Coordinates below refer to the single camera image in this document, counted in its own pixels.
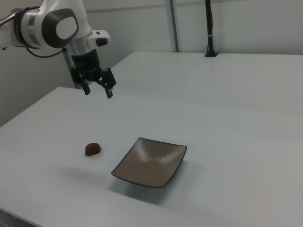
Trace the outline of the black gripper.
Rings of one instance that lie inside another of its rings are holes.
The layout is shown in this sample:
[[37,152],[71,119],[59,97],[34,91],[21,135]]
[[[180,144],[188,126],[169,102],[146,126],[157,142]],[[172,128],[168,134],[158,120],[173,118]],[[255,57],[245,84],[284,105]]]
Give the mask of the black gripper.
[[116,80],[110,68],[101,69],[99,64],[99,57],[96,49],[82,54],[71,56],[74,66],[71,69],[71,77],[74,84],[82,87],[85,95],[90,93],[90,88],[87,83],[87,78],[80,72],[88,72],[93,75],[93,81],[101,85],[110,99],[113,96],[112,89],[116,85]]

